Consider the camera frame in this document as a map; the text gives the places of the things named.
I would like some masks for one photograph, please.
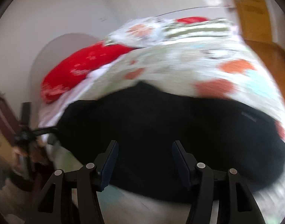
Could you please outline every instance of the striped pillow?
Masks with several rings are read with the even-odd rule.
[[[225,18],[205,22],[183,24],[172,23],[163,27],[165,41],[173,41],[189,37],[231,37],[231,22]]]

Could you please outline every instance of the red pillow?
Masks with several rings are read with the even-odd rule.
[[[188,17],[188,18],[177,19],[177,22],[184,23],[184,24],[193,24],[193,23],[205,22],[208,20],[209,19],[205,17]]]
[[[83,48],[54,67],[41,84],[41,97],[47,104],[79,84],[90,71],[111,63],[134,48],[123,45],[103,46],[103,41]]]

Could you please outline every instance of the silver rivet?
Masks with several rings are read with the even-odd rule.
[[[205,168],[205,167],[206,167],[206,165],[205,165],[204,163],[202,163],[202,162],[199,162],[199,163],[197,164],[197,166],[198,166],[199,168]]]
[[[95,167],[95,164],[93,164],[93,163],[88,163],[88,164],[86,165],[86,167],[87,167],[88,169],[91,169],[91,168]]]
[[[54,172],[54,175],[59,176],[62,174],[62,172],[63,172],[62,170],[58,169]]]
[[[237,170],[234,169],[234,168],[231,168],[231,169],[230,169],[230,173],[235,175],[235,174],[237,174]]]

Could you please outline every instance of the bed sheet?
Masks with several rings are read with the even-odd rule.
[[[52,126],[56,124],[66,106],[75,100],[98,99],[103,95],[106,95],[113,91],[132,86],[136,83],[137,80],[145,80],[148,83],[153,84],[161,88],[163,91],[167,91],[169,93],[195,96],[193,93],[190,95],[191,91],[189,91],[188,95],[186,91],[188,87],[183,86],[181,82],[175,86],[174,82],[177,78],[181,78],[184,81],[189,77],[191,78],[191,73],[188,75],[185,68],[182,68],[182,70],[179,68],[179,65],[183,65],[183,63],[177,64],[175,62],[175,58],[179,56],[177,50],[179,50],[181,47],[186,47],[189,49],[187,50],[188,53],[186,51],[180,56],[181,60],[185,60],[185,63],[187,63],[187,57],[194,57],[196,60],[199,59],[200,55],[197,50],[201,48],[200,46],[209,46],[211,43],[216,47],[218,47],[220,44],[227,44],[227,46],[233,46],[231,49],[241,50],[239,52],[244,54],[243,60],[250,61],[252,63],[252,65],[247,64],[249,69],[253,69],[252,66],[255,66],[256,71],[259,71],[262,75],[264,75],[263,78],[254,77],[254,81],[260,82],[260,80],[267,78],[267,85],[272,88],[273,94],[271,96],[274,97],[275,100],[272,99],[270,101],[270,95],[268,95],[268,92],[266,90],[262,90],[262,88],[258,89],[256,85],[249,84],[250,81],[246,80],[245,75],[233,75],[226,71],[222,72],[219,75],[221,76],[221,79],[233,81],[237,85],[242,85],[245,83],[245,87],[239,88],[239,93],[241,94],[238,93],[237,95],[231,95],[227,94],[228,92],[223,93],[227,94],[227,96],[230,96],[230,98],[246,103],[251,107],[258,108],[264,112],[268,111],[267,114],[271,115],[277,120],[282,120],[281,118],[283,118],[284,121],[282,123],[283,128],[285,129],[285,104],[282,101],[281,95],[276,87],[275,82],[267,72],[266,68],[263,66],[258,56],[256,56],[255,53],[247,45],[244,44],[241,37],[237,35],[227,40],[214,40],[210,38],[189,38],[182,39],[181,41],[173,41],[172,43],[169,42],[169,45],[166,46],[158,46],[156,48],[132,51],[131,53],[124,55],[123,58],[119,58],[112,64],[100,68],[100,71],[92,72],[86,80],[84,80],[80,85],[73,89],[73,92],[65,93],[60,98],[59,102],[55,102],[51,105],[42,107],[40,110],[40,126]],[[179,42],[185,43],[173,45],[174,43]],[[172,57],[172,60],[169,59],[168,62],[166,60],[167,53],[169,54],[169,58]],[[223,55],[215,54],[213,56],[222,57]],[[161,61],[165,66],[168,65],[169,68],[163,68],[162,65],[160,65],[159,61]],[[133,77],[133,74],[131,74],[130,77],[125,77],[125,75],[129,75],[129,73],[142,68],[142,65],[145,66],[146,64],[151,65],[153,69],[149,70],[149,68],[147,68],[146,70],[140,70],[141,73],[139,73],[135,78]],[[206,64],[206,66],[202,68],[202,70],[207,71],[195,70],[195,65],[196,64],[191,64],[188,66],[188,68],[194,69],[194,76],[199,78],[205,78],[208,76],[210,78],[212,76],[216,76],[215,71],[210,69],[212,68],[212,64]],[[164,73],[168,72],[171,67],[173,70],[177,70],[177,73],[179,73],[177,74],[176,78],[168,78],[165,80],[163,78]],[[252,70],[248,70],[247,73],[249,77],[253,76]],[[161,82],[160,79],[158,80],[158,77],[160,75],[163,76]],[[246,97],[246,94],[243,94],[247,92],[248,88],[252,89],[251,97],[249,94],[250,92],[248,92],[248,95]],[[265,101],[262,101],[261,96],[267,96],[268,98],[266,101],[266,107],[262,104],[262,102]],[[260,100],[260,103],[258,105],[256,104],[256,100]],[[279,102],[277,104],[277,107],[280,108],[280,114],[277,112],[278,109],[269,111],[271,107],[270,103],[273,104],[276,102]],[[65,172],[77,170],[82,167],[82,165],[73,157],[70,152],[58,144],[53,146],[52,151],[50,152],[51,159],[54,160],[55,166],[57,168],[63,169]],[[73,190],[73,199],[75,203],[77,203],[76,196],[77,192],[76,190]],[[98,198],[105,223],[184,223],[188,216],[190,208],[190,206],[186,204],[167,203],[139,196],[137,194],[121,190],[111,185],[105,188],[102,193],[98,193]],[[269,188],[257,192],[255,194],[255,199],[262,211],[263,217],[267,224],[280,223],[285,216],[285,169],[284,173],[278,179],[278,181],[276,181],[276,183],[274,183]],[[218,202],[215,202],[212,209],[212,218],[210,221],[211,224],[216,223],[217,211]]]

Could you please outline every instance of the black blanket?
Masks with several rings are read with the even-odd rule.
[[[110,183],[167,201],[191,197],[173,162],[175,140],[212,169],[236,168],[252,191],[273,183],[285,163],[285,143],[267,114],[233,100],[164,93],[143,82],[70,104],[57,127],[62,146],[82,164],[116,140],[120,150]]]

